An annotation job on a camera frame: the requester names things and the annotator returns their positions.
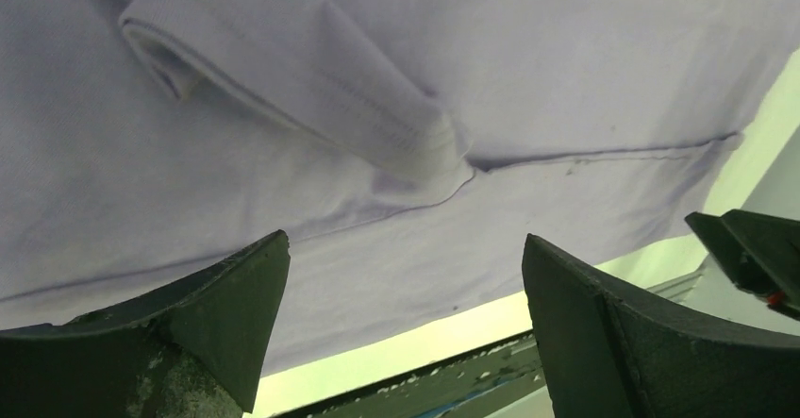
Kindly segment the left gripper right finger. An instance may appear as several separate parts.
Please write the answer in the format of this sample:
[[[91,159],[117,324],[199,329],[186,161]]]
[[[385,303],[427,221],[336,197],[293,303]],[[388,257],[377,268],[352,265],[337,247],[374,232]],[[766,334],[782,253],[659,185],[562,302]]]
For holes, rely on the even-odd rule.
[[[558,417],[795,417],[796,336],[687,308],[528,236],[525,294]]]

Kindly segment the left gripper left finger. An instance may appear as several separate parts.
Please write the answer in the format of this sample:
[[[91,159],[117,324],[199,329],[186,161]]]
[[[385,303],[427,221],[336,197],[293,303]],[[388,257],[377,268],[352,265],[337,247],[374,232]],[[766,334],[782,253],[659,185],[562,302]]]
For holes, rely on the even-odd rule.
[[[208,268],[54,326],[1,334],[5,417],[240,417],[287,284],[277,231]]]

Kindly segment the purple t shirt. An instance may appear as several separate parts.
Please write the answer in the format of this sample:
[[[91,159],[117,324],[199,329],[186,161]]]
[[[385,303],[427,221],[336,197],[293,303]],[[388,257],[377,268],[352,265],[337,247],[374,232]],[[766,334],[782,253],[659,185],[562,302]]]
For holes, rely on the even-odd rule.
[[[1,0],[1,326],[276,230],[275,372],[601,263],[685,216],[799,46],[799,0]]]

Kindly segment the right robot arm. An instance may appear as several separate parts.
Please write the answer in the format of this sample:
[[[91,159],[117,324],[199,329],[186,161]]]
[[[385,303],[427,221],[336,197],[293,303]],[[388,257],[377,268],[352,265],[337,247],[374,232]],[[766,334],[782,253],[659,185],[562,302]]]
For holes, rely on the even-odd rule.
[[[799,222],[742,209],[685,222],[738,290],[799,319]]]

